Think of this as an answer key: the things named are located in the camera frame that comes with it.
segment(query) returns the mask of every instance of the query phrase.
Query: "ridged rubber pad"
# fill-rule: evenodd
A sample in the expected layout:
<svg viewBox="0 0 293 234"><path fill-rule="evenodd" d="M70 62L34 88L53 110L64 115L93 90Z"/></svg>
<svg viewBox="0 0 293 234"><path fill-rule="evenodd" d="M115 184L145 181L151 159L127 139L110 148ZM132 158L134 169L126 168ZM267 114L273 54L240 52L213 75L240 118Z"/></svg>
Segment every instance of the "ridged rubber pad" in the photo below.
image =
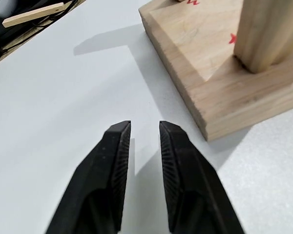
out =
<svg viewBox="0 0 293 234"><path fill-rule="evenodd" d="M165 198L168 211L169 230L173 232L180 202L180 178L177 169L174 152L171 147L169 134L160 125L162 167Z"/></svg>
<svg viewBox="0 0 293 234"><path fill-rule="evenodd" d="M46 234L120 231L128 170L130 121L112 125L75 170Z"/></svg>
<svg viewBox="0 0 293 234"><path fill-rule="evenodd" d="M178 125L160 122L170 232L244 234L216 171Z"/></svg>
<svg viewBox="0 0 293 234"><path fill-rule="evenodd" d="M115 227L118 231L121 230L123 217L124 197L128 171L129 144L130 126L129 129L122 133L111 178L111 188L113 194L113 216L115 220Z"/></svg>

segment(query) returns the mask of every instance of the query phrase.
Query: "wooden post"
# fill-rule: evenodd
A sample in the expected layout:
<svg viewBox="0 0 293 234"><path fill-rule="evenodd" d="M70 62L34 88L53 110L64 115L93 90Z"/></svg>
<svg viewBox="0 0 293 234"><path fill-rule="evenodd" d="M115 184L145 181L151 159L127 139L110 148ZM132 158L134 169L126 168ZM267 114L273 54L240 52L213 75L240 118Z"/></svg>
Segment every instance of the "wooden post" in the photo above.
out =
<svg viewBox="0 0 293 234"><path fill-rule="evenodd" d="M253 73L293 52L293 0L244 0L234 54Z"/></svg>

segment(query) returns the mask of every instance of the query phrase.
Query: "wooden edge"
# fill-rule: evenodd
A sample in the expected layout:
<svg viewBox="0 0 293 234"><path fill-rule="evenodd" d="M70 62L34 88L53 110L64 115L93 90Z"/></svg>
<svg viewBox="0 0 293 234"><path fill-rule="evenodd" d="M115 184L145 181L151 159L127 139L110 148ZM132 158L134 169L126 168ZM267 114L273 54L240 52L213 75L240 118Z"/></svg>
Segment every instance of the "wooden edge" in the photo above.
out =
<svg viewBox="0 0 293 234"><path fill-rule="evenodd" d="M174 70L174 67L172 64L168 61L167 57L164 54L164 51L161 48L161 45L156 39L156 35L160 33L162 37L165 36L165 33L160 29L160 26L157 25L157 23L152 19L152 16L150 15L150 12L164 8L169 7L174 4L179 4L175 0L158 0L158 1L150 1L146 5L139 8L139 13L142 19L143 26L146 30L146 34L148 35L149 39L151 40L155 51L157 52L159 58L161 59L162 63L164 64L166 70L168 71L173 83L175 84L176 88L179 91L179 94L181 95L185 105L188 107L189 111L191 112L192 116L194 116L194 121L198 125L203 137L206 140L209 140L208 133L206 131L207 123L200 115L199 111L196 109L194 103L192 103L190 96L187 94L186 89L184 88L183 84L177 77L177 73Z"/></svg>
<svg viewBox="0 0 293 234"><path fill-rule="evenodd" d="M55 14L65 10L65 5L63 2L53 4L50 6L42 7L33 11L25 12L16 16L6 18L2 24L5 28L11 27L20 23L24 23L30 20L35 20L41 17Z"/></svg>

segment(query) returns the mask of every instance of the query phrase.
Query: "red x mark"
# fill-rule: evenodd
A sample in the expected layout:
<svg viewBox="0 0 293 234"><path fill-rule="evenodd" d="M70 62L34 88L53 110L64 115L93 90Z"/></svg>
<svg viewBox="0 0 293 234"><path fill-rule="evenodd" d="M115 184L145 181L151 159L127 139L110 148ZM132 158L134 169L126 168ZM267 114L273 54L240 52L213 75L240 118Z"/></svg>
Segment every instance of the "red x mark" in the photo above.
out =
<svg viewBox="0 0 293 234"><path fill-rule="evenodd" d="M194 0L194 1L188 0L187 4L190 4L190 3L193 3L193 5L200 4L199 2L197 2L197 0Z"/></svg>
<svg viewBox="0 0 293 234"><path fill-rule="evenodd" d="M230 36L231 36L231 40L229 41L229 44L235 43L235 41L236 41L236 35L233 34L233 33L230 33Z"/></svg>

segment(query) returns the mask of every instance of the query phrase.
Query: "black cable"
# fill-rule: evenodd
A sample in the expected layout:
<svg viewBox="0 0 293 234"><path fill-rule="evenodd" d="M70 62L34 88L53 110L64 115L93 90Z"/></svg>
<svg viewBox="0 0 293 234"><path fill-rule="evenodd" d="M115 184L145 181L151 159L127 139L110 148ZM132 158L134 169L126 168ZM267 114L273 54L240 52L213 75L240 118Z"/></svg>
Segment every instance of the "black cable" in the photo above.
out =
<svg viewBox="0 0 293 234"><path fill-rule="evenodd" d="M7 49L4 49L2 52L5 54L5 53L7 53L10 49L13 49L14 47L17 47L17 46L23 44L24 42L28 41L29 39L33 38L35 35L37 35L38 33L40 33L43 29L45 29L46 27L52 25L52 24L55 23L57 20L59 20L60 18L62 18L64 15L66 15L66 14L67 14L67 13L68 13L68 12L74 7L74 5L75 5L77 2L78 2L78 0L73 0L72 3L71 3L71 4L70 4L70 5L69 5L64 11L62 11L62 12L60 12L60 13L57 13L57 14L55 14L55 15L50 15L50 16L46 17L43 21L40 22L40 23L43 23L43 22L45 22L45 21L47 21L47 20L52 21L51 23L49 23L49 24L47 24L47 25L41 25L41 26L40 26L40 25L37 25L37 24L35 24L34 22L32 22L32 24L33 24L35 27L37 27L37 28L42 28L42 29L39 30L39 31L37 31L37 32L35 32L34 34L30 35L29 37L25 38L23 41L21 41L21 42L15 44L15 45L12 45L12 46L10 46L10 47L7 48Z"/></svg>

